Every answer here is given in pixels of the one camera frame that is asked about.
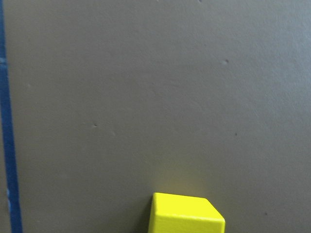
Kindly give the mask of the yellow cube block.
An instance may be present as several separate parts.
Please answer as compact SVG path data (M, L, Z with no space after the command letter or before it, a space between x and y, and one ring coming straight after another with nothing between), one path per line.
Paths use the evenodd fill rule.
M225 219L205 198L153 193L149 233L224 233Z

